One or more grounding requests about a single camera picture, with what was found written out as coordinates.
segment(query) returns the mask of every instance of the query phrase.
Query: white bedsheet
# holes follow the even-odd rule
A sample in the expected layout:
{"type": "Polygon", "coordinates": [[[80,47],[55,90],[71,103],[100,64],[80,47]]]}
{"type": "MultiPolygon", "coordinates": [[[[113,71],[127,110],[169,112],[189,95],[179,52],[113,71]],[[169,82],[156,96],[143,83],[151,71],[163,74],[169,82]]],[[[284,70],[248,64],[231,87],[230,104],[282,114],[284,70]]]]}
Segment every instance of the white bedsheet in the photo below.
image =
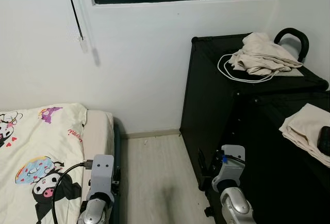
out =
{"type": "MultiPolygon", "coordinates": [[[[0,223],[53,223],[53,189],[66,169],[83,160],[85,122],[80,104],[0,111],[0,223]]],[[[59,185],[59,223],[76,223],[82,173],[76,168],[59,185]]]]}
{"type": "MultiPolygon", "coordinates": [[[[112,114],[100,110],[88,110],[82,141],[85,159],[94,159],[94,156],[97,154],[113,155],[114,133],[112,114]]],[[[84,169],[82,201],[86,200],[86,195],[90,188],[88,186],[90,178],[91,170],[84,169]]]]}

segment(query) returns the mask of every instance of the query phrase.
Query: floor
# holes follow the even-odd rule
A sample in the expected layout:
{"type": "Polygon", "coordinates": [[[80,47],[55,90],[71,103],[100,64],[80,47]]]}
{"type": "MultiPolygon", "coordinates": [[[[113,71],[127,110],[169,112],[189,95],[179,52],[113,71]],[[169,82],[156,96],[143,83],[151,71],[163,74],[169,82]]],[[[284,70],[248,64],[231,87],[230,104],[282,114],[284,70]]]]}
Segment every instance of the floor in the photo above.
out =
{"type": "Polygon", "coordinates": [[[179,135],[124,140],[121,224],[215,224],[179,135]]]}

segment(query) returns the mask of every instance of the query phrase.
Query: beige towel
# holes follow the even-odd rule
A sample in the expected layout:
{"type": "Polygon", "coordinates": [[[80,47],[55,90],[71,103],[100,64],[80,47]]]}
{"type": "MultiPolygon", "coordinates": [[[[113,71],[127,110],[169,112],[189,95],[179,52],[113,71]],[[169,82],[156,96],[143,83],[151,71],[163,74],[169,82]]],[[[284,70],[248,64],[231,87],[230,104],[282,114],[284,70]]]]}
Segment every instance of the beige towel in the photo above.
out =
{"type": "Polygon", "coordinates": [[[303,65],[282,46],[272,42],[266,33],[251,33],[243,39],[243,43],[243,48],[229,60],[234,70],[269,75],[275,71],[290,72],[292,68],[303,65]]]}
{"type": "Polygon", "coordinates": [[[317,148],[318,137],[323,126],[330,126],[330,113],[306,104],[296,114],[285,119],[279,130],[297,147],[330,167],[330,157],[317,148]]]}

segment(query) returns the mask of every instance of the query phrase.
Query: white wall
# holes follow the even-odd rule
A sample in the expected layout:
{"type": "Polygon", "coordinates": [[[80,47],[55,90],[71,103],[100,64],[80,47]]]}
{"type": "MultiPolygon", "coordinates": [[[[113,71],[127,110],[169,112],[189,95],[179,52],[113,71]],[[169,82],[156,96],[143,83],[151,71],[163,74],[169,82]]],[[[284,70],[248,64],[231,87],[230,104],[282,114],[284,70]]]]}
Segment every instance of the white wall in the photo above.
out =
{"type": "Polygon", "coordinates": [[[179,128],[192,37],[263,30],[275,0],[75,3],[98,59],[69,0],[0,0],[1,109],[81,102],[135,133],[179,128]]]}
{"type": "Polygon", "coordinates": [[[266,31],[275,36],[286,27],[307,35],[305,66],[330,82],[330,0],[276,0],[266,31]]]}

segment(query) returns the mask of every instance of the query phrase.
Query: black wire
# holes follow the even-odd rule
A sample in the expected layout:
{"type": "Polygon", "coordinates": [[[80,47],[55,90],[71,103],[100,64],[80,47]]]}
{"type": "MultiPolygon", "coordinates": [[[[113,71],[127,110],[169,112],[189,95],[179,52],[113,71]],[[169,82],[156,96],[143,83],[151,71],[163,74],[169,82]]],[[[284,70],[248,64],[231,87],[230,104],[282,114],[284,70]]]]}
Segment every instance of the black wire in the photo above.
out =
{"type": "Polygon", "coordinates": [[[76,9],[75,9],[74,4],[73,4],[73,0],[71,0],[71,5],[72,5],[73,12],[74,12],[74,17],[76,18],[76,22],[77,22],[77,26],[78,26],[78,29],[79,29],[80,37],[83,40],[84,37],[83,37],[83,34],[81,32],[81,29],[80,29],[80,24],[79,24],[79,20],[78,20],[78,17],[77,17],[76,9]]]}
{"type": "Polygon", "coordinates": [[[238,161],[238,162],[240,162],[240,163],[242,163],[242,164],[245,164],[245,161],[244,161],[244,160],[242,160],[242,159],[240,159],[240,158],[236,158],[236,157],[234,157],[234,156],[232,156],[232,155],[226,155],[226,157],[227,157],[227,158],[230,158],[230,159],[232,159],[232,160],[234,160],[234,161],[238,161]]]}
{"type": "Polygon", "coordinates": [[[57,222],[57,217],[56,217],[56,211],[55,211],[55,194],[56,194],[56,190],[57,190],[57,186],[60,184],[62,178],[68,174],[69,171],[71,171],[72,169],[79,167],[79,166],[84,166],[84,163],[79,163],[76,164],[72,167],[70,167],[68,170],[66,170],[58,179],[57,183],[55,184],[55,188],[54,188],[54,192],[53,192],[53,197],[52,197],[52,214],[53,214],[53,219],[54,219],[54,224],[58,224],[57,222]]]}

